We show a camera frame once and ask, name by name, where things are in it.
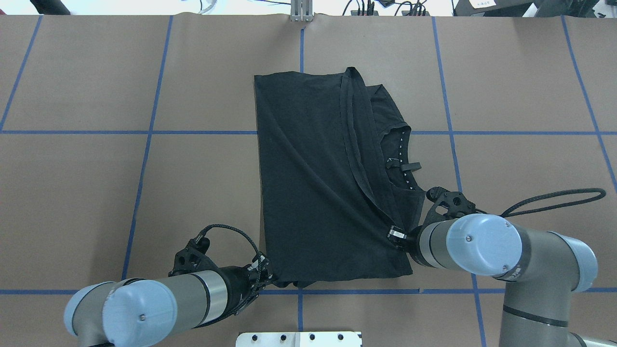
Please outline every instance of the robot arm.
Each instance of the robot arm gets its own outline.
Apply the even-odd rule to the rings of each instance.
[[[460,192],[433,188],[427,197],[435,204],[424,225],[410,233],[392,227],[388,238],[420,265],[506,281],[500,347],[617,346],[568,332],[572,292],[590,288],[598,273],[585,243],[478,213]],[[438,206],[447,213],[438,214]],[[257,253],[254,263],[217,267],[205,255],[210,244],[205,233],[213,227],[242,233]],[[64,322],[79,347],[152,346],[242,311],[273,281],[268,265],[242,231],[211,225],[176,254],[168,278],[86,287],[69,301]]]
[[[475,205],[461,193],[443,194],[429,196],[436,203],[431,212],[441,204],[457,218],[429,212],[429,224],[409,235],[393,227],[389,238],[420,265],[508,282],[500,347],[617,346],[568,332],[572,293],[589,289],[598,274],[595,255],[585,243],[470,212]]]
[[[252,303],[272,281],[268,259],[258,252],[251,265],[217,267],[205,255],[210,242],[204,235],[212,227],[176,254],[167,278],[129,278],[78,291],[67,304],[64,324],[79,347],[152,346],[238,314]]]

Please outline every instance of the white mounting plate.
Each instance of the white mounting plate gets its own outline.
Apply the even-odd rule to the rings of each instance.
[[[242,333],[236,347],[362,347],[361,332]]]

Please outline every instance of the black cable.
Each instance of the black cable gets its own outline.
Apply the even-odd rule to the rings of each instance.
[[[408,4],[409,5],[409,11],[412,10],[413,4],[411,1],[403,1],[399,4],[399,6],[396,9],[396,12],[394,12],[394,15],[397,15],[399,13],[400,7],[403,6],[404,4]]]
[[[550,199],[550,198],[556,198],[557,196],[573,195],[573,194],[583,194],[583,193],[598,193],[598,195],[593,196],[591,198],[587,198],[587,199],[571,201],[569,203],[556,204],[556,205],[552,205],[552,206],[541,207],[541,208],[538,208],[538,209],[531,209],[531,210],[525,210],[525,211],[521,211],[521,212],[512,213],[513,211],[519,209],[521,206],[524,206],[524,205],[527,205],[529,203],[533,203],[533,202],[536,202],[536,201]],[[525,199],[525,200],[521,201],[520,203],[516,203],[516,204],[512,205],[510,208],[508,208],[507,210],[505,210],[500,216],[503,217],[503,218],[506,218],[506,217],[513,217],[515,215],[537,213],[537,212],[542,212],[542,211],[549,211],[549,210],[553,210],[553,209],[559,209],[561,207],[568,207],[568,206],[586,204],[586,203],[591,203],[592,201],[596,201],[596,200],[602,199],[606,195],[607,195],[606,191],[604,189],[600,189],[600,188],[585,188],[585,189],[572,189],[572,190],[556,191],[554,193],[534,196],[533,198]]]
[[[255,250],[255,254],[256,255],[260,255],[261,252],[259,251],[259,248],[257,247],[257,245],[255,244],[255,242],[253,242],[253,240],[251,239],[251,237],[249,235],[247,235],[247,233],[245,233],[244,231],[236,228],[236,227],[232,227],[230,225],[225,225],[225,224],[210,224],[207,227],[205,227],[202,231],[199,232],[199,235],[201,236],[205,236],[205,234],[210,231],[213,228],[223,228],[223,229],[228,229],[228,230],[232,230],[242,236],[244,236],[244,238],[251,244],[251,246],[253,247],[253,250]],[[261,258],[258,258],[257,263],[261,264]]]
[[[271,4],[279,4],[279,5],[291,5],[288,2],[280,2],[280,1],[270,1],[270,0],[255,0],[255,1],[269,2]]]
[[[343,10],[343,14],[342,14],[342,15],[345,15],[345,12],[347,12],[347,8],[349,7],[349,4],[351,4],[351,2],[352,2],[352,1],[353,1],[353,0],[349,0],[349,2],[347,3],[347,5],[345,5],[345,9]]]
[[[426,1],[428,1],[428,0],[424,0],[423,2],[420,2],[420,0],[417,0],[417,2],[414,4],[412,10],[409,11],[409,13],[407,13],[407,15],[421,17],[423,15],[422,11],[424,10],[424,12],[426,12],[426,7],[424,6],[424,3]]]

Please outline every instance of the blue tape line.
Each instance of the blue tape line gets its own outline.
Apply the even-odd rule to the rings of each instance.
[[[599,288],[589,288],[585,291],[585,293],[617,293],[617,288],[607,288],[607,287],[599,287]]]
[[[600,128],[598,127],[598,122],[595,119],[594,109],[591,107],[591,102],[589,101],[589,96],[587,95],[587,88],[585,88],[585,83],[582,81],[581,71],[578,68],[578,63],[576,62],[576,57],[574,56],[574,50],[572,49],[572,42],[570,41],[570,35],[568,33],[568,26],[566,25],[566,17],[561,16],[561,24],[563,25],[563,33],[566,35],[566,43],[568,44],[568,50],[570,51],[570,58],[572,58],[572,64],[574,65],[574,71],[576,72],[576,78],[579,80],[579,84],[581,85],[582,95],[585,98],[585,103],[587,104],[587,110],[589,111],[589,116],[591,117],[591,122],[594,125],[595,134],[598,136],[598,142],[600,143],[600,148],[602,149],[602,155],[604,156],[604,161],[607,163],[608,173],[611,176],[611,180],[613,181],[613,188],[617,193],[617,179],[615,179],[615,173],[613,171],[613,166],[611,165],[611,160],[608,157],[607,149],[604,146],[604,141],[602,140],[602,135],[600,133]]]
[[[425,289],[420,294],[473,294],[475,291],[470,288],[462,289]]]
[[[597,135],[596,132],[508,132],[484,130],[454,130],[454,135]],[[0,130],[0,134],[14,135],[147,135],[149,130]],[[153,135],[257,135],[256,130],[153,130]],[[449,135],[443,130],[416,130],[412,135]],[[617,132],[600,132],[613,136]]]
[[[2,134],[16,135],[127,135],[148,134],[147,130],[2,130]]]
[[[257,135],[255,130],[154,130],[155,135]]]
[[[300,29],[300,72],[304,73],[304,30]]]
[[[441,91],[444,96],[445,118],[448,122],[448,132],[450,135],[450,147],[452,148],[452,159],[454,161],[454,173],[457,178],[458,191],[463,191],[461,184],[461,176],[458,168],[458,158],[456,144],[454,143],[454,130],[452,128],[452,118],[450,117],[450,106],[448,104],[448,94],[445,88],[444,66],[441,60],[441,51],[439,49],[439,35],[437,34],[437,21],[435,17],[431,17],[433,21],[433,36],[435,37],[435,50],[437,52],[437,66],[439,67],[439,78],[441,79]],[[478,294],[478,283],[476,276],[471,274],[471,282],[473,283],[474,299],[476,301],[476,315],[478,316],[478,329],[480,332],[480,342],[482,347],[486,347],[486,336],[484,334],[484,320],[482,319],[482,307],[480,305],[480,295]]]
[[[0,295],[73,295],[72,289],[0,289]]]
[[[502,132],[502,131],[465,131],[456,130],[454,135],[595,135],[596,132]]]
[[[452,159],[454,160],[454,171],[457,176],[457,187],[458,191],[463,191],[461,186],[461,178],[458,171],[458,158],[457,158],[457,150],[456,145],[454,143],[454,131],[452,129],[452,119],[450,118],[450,106],[448,104],[448,94],[445,89],[445,77],[444,77],[444,66],[441,61],[441,51],[439,50],[439,36],[437,35],[437,22],[435,17],[431,17],[433,20],[433,36],[435,37],[435,50],[437,52],[437,66],[439,67],[439,79],[441,80],[441,93],[444,97],[444,107],[445,107],[445,119],[448,122],[448,135],[450,135],[450,148],[452,149]]]
[[[19,71],[17,72],[17,78],[15,78],[15,83],[13,84],[13,89],[10,91],[9,100],[6,103],[6,107],[4,108],[4,113],[2,114],[2,120],[0,120],[0,130],[4,128],[4,122],[6,122],[6,117],[9,115],[10,105],[13,103],[13,97],[15,96],[15,92],[17,91],[17,86],[19,85],[19,81],[22,79],[22,73],[24,68],[26,67],[26,62],[28,61],[28,56],[30,55],[30,51],[32,50],[32,46],[35,43],[36,34],[38,33],[38,29],[41,26],[41,21],[43,20],[43,16],[40,15],[39,19],[36,21],[35,30],[32,33],[32,37],[30,38],[30,44],[28,45],[28,49],[26,49],[26,54],[23,56],[22,65],[19,67]]]
[[[304,331],[304,295],[302,294],[303,289],[298,288],[298,331]]]
[[[167,25],[167,36],[165,37],[165,48],[163,49],[163,58],[160,63],[159,81],[157,82],[156,93],[154,95],[154,105],[152,106],[152,115],[150,118],[150,129],[148,130],[148,139],[146,140],[146,149],[144,150],[144,160],[141,163],[141,173],[139,174],[139,185],[137,187],[137,197],[135,198],[135,207],[133,208],[133,219],[131,221],[131,231],[128,234],[128,242],[126,244],[126,254],[124,257],[124,266],[122,267],[122,279],[126,279],[128,272],[128,263],[131,259],[131,249],[133,247],[133,237],[135,235],[135,225],[137,224],[137,210],[141,200],[141,191],[144,186],[144,174],[146,172],[146,164],[150,152],[150,143],[152,141],[152,131],[154,129],[154,120],[156,118],[156,110],[159,103],[160,86],[163,82],[163,73],[165,71],[165,60],[167,58],[167,49],[169,47],[169,37],[172,33],[173,16],[169,16],[169,24]]]
[[[473,284],[473,299],[476,302],[476,315],[478,316],[478,328],[480,329],[480,343],[482,347],[486,347],[486,334],[484,333],[484,319],[482,317],[482,306],[480,304],[480,294],[478,291],[478,281],[475,274],[471,274],[471,283]]]
[[[304,289],[305,295],[409,295],[419,289]]]

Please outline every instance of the black t-shirt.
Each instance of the black t-shirt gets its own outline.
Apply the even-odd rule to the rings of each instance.
[[[424,191],[400,169],[411,129],[386,89],[350,67],[255,76],[255,96],[275,284],[411,274],[386,237],[418,225]]]

